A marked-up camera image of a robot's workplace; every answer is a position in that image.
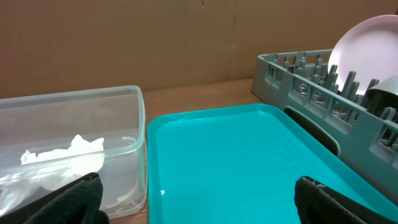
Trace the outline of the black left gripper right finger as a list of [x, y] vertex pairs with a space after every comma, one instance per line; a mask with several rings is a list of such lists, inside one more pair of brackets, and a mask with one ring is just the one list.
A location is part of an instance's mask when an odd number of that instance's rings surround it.
[[397, 224], [309, 176], [296, 181], [294, 202], [302, 224]]

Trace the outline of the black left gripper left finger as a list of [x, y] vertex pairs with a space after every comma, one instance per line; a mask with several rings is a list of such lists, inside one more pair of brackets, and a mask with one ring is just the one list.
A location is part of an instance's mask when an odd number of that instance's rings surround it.
[[100, 210], [103, 184], [95, 172], [1, 217], [1, 224], [109, 224]]

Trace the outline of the white tissue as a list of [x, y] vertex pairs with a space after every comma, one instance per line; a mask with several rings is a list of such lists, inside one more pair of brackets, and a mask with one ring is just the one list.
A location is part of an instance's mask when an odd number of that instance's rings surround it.
[[[72, 139], [68, 149], [54, 149], [39, 154], [26, 150], [21, 155], [21, 164], [35, 164], [92, 152], [102, 152], [104, 150], [103, 144], [104, 138], [89, 142], [77, 134]], [[98, 172], [102, 168], [103, 162], [102, 157], [90, 155], [69, 164], [24, 170], [2, 176], [1, 215], [10, 212], [41, 187], [48, 191], [54, 191], [90, 172]]]

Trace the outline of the grey bowl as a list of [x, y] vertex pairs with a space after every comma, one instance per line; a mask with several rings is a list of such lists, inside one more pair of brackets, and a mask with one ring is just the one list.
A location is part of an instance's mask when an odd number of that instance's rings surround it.
[[389, 77], [371, 87], [368, 91], [368, 111], [375, 116], [380, 116], [385, 108], [397, 110], [397, 88], [397, 76]]

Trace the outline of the white round plate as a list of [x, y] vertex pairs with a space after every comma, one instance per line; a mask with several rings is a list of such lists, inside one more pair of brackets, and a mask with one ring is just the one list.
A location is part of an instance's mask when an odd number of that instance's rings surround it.
[[363, 95], [372, 79], [384, 81], [397, 75], [397, 16], [370, 18], [350, 29], [335, 45], [328, 68], [336, 65], [336, 84], [342, 91], [349, 72]]

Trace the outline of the grey dishwasher rack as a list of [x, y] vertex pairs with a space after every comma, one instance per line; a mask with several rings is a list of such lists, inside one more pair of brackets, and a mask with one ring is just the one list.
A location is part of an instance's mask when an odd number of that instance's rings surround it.
[[335, 154], [388, 199], [397, 202], [397, 107], [356, 94], [355, 72], [339, 91], [331, 50], [258, 55], [252, 92], [290, 109], [336, 147]]

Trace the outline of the clear plastic bin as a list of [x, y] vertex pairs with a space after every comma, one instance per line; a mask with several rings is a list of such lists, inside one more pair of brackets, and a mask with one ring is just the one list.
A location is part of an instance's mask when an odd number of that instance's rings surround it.
[[[102, 157], [95, 172], [103, 184], [100, 209], [110, 218], [138, 212], [147, 197], [145, 107], [138, 86], [119, 86], [1, 100], [1, 177]], [[68, 149], [79, 134], [92, 142], [104, 138], [104, 150], [63, 159], [21, 164], [21, 155]], [[39, 188], [11, 213], [53, 191]]]

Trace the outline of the teal plastic tray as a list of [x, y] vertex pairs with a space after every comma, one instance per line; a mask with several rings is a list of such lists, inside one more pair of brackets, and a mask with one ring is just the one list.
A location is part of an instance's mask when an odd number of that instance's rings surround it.
[[303, 176], [397, 220], [389, 199], [271, 105], [159, 116], [147, 145], [150, 223], [298, 223]]

